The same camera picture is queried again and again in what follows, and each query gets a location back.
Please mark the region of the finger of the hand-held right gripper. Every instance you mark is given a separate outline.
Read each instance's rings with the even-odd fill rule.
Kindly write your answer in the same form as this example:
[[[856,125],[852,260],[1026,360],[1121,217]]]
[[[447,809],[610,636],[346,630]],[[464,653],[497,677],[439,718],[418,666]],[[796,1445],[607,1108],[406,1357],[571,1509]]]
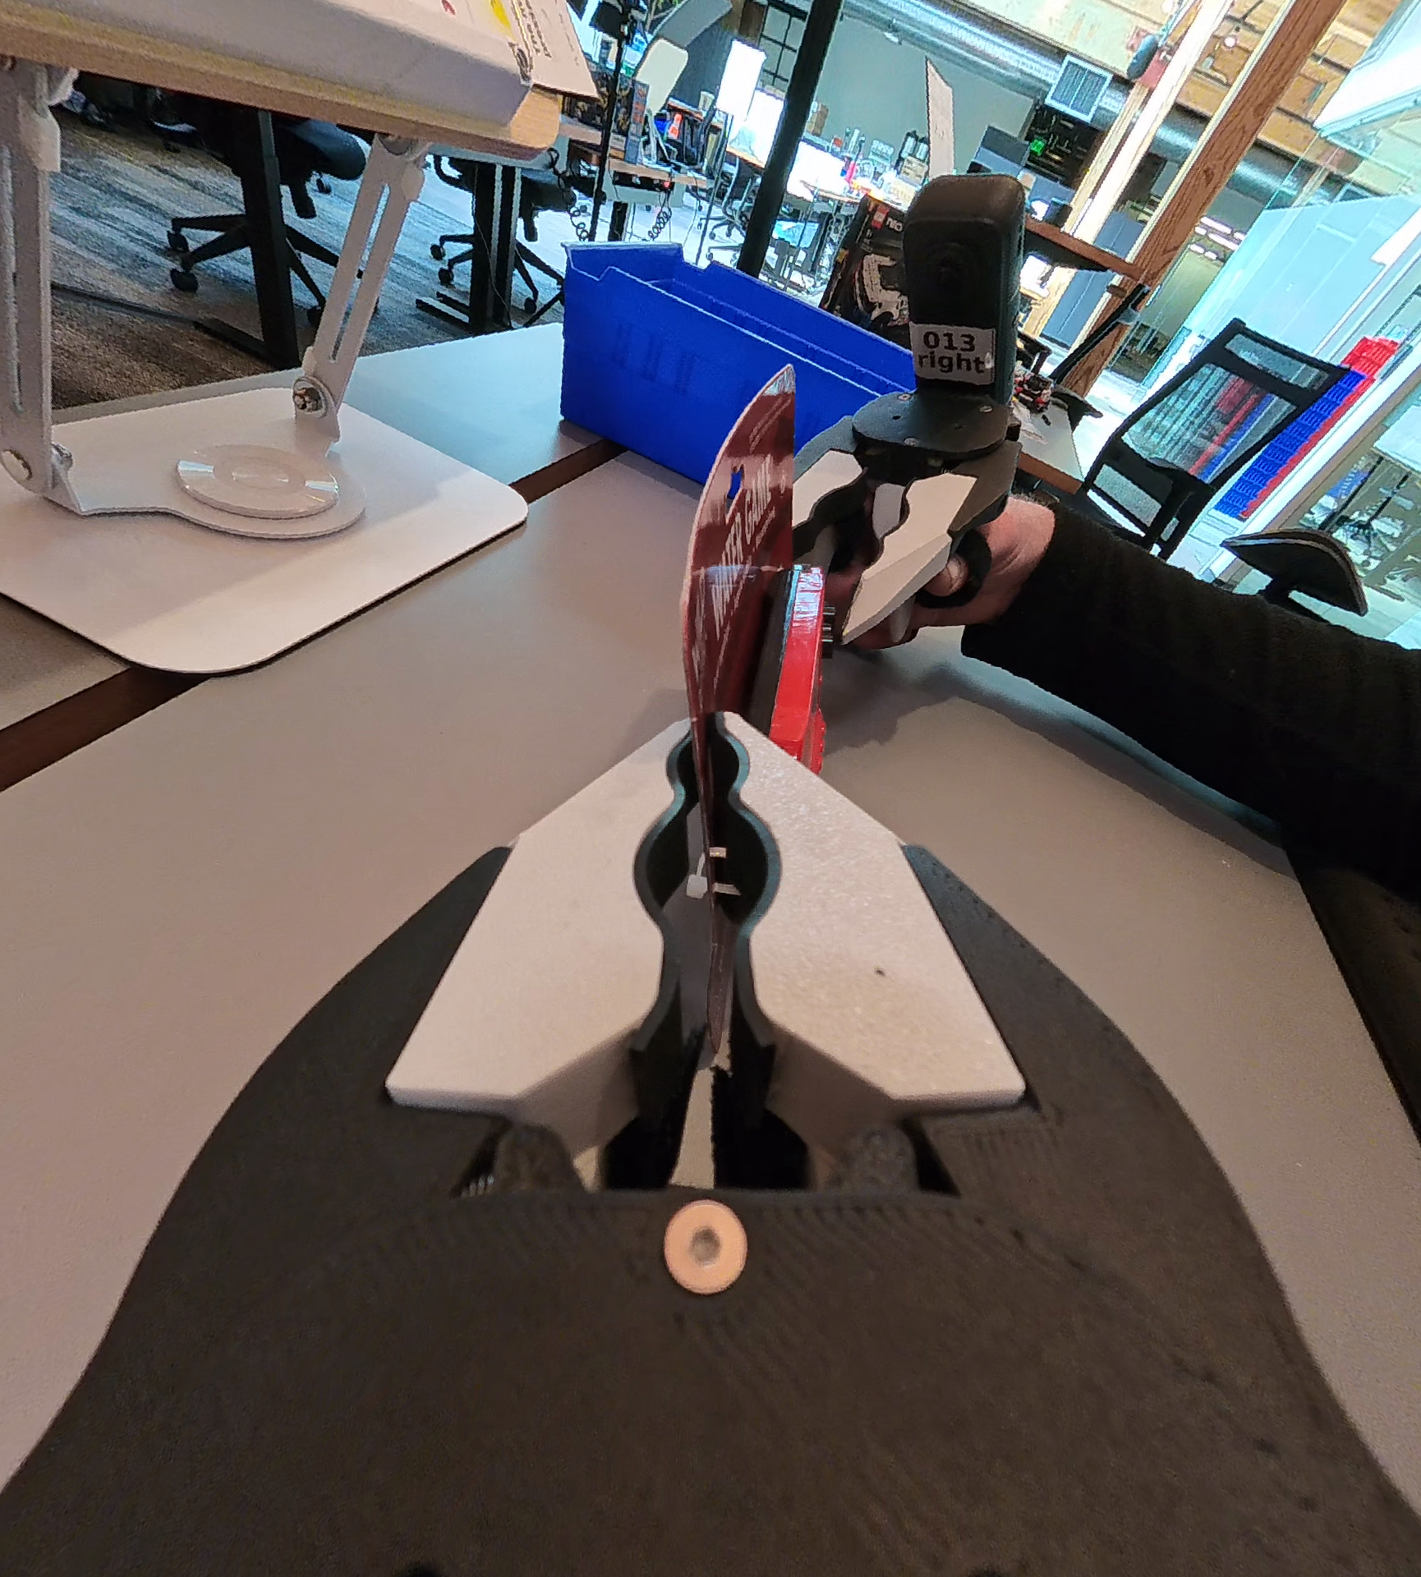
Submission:
[[[957,536],[975,515],[976,490],[971,475],[939,475],[906,490],[902,523],[883,538],[858,579],[843,623],[847,646],[879,628],[891,638],[907,635],[919,592],[947,569]]]
[[[835,424],[796,457],[792,553],[799,566],[830,574],[879,561],[902,523],[898,464],[868,444],[856,454],[852,424]]]

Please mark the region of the metal vent grille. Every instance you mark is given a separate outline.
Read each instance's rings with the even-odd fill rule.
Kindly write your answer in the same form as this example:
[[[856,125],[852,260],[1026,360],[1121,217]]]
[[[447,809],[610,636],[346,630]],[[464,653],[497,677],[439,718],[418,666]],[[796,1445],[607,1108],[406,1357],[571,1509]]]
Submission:
[[[1116,86],[1116,75],[1093,61],[1065,55],[1055,81],[1045,94],[1045,107],[1083,124],[1091,124]]]

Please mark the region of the person's right forearm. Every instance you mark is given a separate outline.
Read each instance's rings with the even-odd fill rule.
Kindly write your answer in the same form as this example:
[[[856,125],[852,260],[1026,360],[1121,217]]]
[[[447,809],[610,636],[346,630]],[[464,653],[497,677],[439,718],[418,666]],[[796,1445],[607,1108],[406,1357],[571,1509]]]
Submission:
[[[1421,651],[1197,580],[1068,510],[963,651],[1289,838],[1421,889]]]

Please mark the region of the wooden post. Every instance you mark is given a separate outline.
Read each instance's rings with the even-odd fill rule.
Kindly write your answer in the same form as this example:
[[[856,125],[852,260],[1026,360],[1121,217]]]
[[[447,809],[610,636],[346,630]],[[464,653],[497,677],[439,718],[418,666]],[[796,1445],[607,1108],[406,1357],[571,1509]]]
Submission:
[[[1205,75],[1206,61],[1224,55],[1231,35],[1236,63],[1213,68],[1220,79],[1213,98],[1198,99],[1206,121],[1134,247],[1121,255],[1128,272],[1106,288],[1086,336],[1109,323],[1134,286],[1155,290],[1164,283],[1243,158],[1267,139],[1277,111],[1292,106],[1292,121],[1305,119],[1297,84],[1313,84],[1312,63],[1330,60],[1339,17],[1351,6],[1167,4],[1167,10],[1170,20],[1154,38],[1141,42],[1128,71],[1132,81],[1128,101],[1077,186],[1068,232],[1078,242],[1100,245],[1106,222],[1126,203],[1170,112],[1195,78]]]

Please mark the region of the black printed box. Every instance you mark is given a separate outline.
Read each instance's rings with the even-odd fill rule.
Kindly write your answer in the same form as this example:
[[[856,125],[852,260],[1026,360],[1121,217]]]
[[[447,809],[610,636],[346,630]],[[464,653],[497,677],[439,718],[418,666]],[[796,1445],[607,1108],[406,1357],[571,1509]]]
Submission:
[[[819,304],[899,347],[911,344],[904,222],[902,209],[879,196],[861,198]]]

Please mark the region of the person's right hand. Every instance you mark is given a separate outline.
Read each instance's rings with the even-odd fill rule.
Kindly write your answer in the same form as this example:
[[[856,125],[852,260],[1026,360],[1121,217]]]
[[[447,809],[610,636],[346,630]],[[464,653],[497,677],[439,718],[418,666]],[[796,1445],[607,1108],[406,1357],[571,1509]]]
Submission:
[[[1049,502],[1037,495],[1011,497],[1001,516],[963,538],[916,600],[852,641],[853,651],[898,648],[925,628],[996,622],[1017,600],[1054,534],[1055,513]]]

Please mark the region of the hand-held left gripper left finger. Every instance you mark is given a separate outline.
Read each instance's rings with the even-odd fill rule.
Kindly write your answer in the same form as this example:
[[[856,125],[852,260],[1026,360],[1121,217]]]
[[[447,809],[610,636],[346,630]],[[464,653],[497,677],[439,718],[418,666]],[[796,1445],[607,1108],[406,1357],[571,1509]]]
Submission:
[[[692,868],[691,740],[672,725],[518,837],[387,1078],[395,1103],[599,1147],[613,1188],[671,1180],[700,1057],[668,914]]]

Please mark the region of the slim black chair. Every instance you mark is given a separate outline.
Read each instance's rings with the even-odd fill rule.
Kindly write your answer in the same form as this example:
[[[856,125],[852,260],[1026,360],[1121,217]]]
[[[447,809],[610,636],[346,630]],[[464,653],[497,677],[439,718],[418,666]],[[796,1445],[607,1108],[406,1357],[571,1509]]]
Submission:
[[[1144,283],[1134,285],[1116,303],[1113,311],[1103,318],[1085,339],[1078,341],[1067,357],[1049,372],[1050,382],[1054,385],[1065,385],[1077,369],[1086,364],[1095,355],[1098,347],[1106,344],[1118,331],[1131,332],[1131,329],[1139,323],[1142,309],[1154,293],[1155,286]]]

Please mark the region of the red handheld toy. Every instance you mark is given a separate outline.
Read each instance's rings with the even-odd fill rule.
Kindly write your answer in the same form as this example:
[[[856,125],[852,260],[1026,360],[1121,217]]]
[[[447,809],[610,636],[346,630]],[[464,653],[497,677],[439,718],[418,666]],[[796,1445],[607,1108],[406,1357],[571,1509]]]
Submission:
[[[819,773],[825,753],[820,677],[827,574],[796,557],[797,373],[786,365],[755,395],[700,495],[684,580],[684,671],[700,791],[712,916],[705,1052],[718,1055],[732,1014],[733,921],[723,899],[755,888],[725,873],[722,829],[735,766],[717,766],[714,718],[738,715]]]

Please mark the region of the black office chair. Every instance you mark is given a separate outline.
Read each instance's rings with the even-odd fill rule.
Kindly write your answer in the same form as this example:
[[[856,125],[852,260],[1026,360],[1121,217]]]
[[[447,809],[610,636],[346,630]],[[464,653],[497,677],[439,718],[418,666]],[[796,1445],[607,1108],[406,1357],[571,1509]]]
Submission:
[[[262,122],[267,124],[277,183],[293,203],[293,213],[303,221],[319,214],[311,190],[331,193],[332,181],[355,183],[367,170],[367,147],[347,129],[324,121],[300,121],[270,112],[196,101],[188,122],[204,147],[239,176],[242,185],[240,214],[178,216],[171,219],[167,250],[178,262],[170,268],[173,288],[194,295],[199,288],[196,268],[254,249],[259,239],[252,198],[268,175],[262,142]]]

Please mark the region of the wooden stand top board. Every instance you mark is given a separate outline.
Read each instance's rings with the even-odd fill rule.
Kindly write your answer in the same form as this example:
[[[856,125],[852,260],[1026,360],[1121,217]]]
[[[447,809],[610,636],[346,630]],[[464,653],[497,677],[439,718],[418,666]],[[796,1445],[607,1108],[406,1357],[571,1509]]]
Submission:
[[[561,130],[511,45],[415,2],[0,2],[0,56],[528,160]]]

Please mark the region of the black mesh back chair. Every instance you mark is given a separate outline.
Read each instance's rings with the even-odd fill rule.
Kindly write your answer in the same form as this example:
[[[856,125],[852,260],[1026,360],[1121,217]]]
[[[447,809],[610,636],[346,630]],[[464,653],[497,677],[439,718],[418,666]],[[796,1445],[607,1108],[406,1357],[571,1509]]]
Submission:
[[[1162,557],[1348,370],[1231,321],[1109,438],[1070,507]]]

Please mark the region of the blue plastic bin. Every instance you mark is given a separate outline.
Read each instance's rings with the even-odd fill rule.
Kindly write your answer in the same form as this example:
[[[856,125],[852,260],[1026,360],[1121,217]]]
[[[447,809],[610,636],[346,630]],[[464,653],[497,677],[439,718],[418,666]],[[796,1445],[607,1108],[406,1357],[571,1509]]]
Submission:
[[[916,382],[909,350],[679,245],[571,247],[564,298],[564,419],[694,484],[784,367],[797,449]]]

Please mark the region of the wooden side table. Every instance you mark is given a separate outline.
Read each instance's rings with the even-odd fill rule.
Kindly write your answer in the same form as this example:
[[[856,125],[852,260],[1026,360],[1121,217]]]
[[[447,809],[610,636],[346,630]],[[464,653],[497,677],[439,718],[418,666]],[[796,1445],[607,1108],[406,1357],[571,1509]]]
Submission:
[[[1022,400],[1014,400],[1014,418],[1021,428],[1017,474],[1052,493],[1075,495],[1083,485],[1086,465],[1078,457],[1067,405],[1052,401],[1036,411]]]

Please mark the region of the stack of blue red crates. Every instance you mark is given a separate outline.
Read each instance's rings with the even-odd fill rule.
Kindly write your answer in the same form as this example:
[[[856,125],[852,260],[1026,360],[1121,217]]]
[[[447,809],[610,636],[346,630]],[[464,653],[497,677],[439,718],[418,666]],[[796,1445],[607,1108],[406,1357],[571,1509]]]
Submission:
[[[1402,344],[1402,339],[1389,336],[1359,339],[1344,357],[1341,380],[1247,464],[1213,505],[1215,511],[1231,520],[1251,520],[1280,482],[1392,365]]]

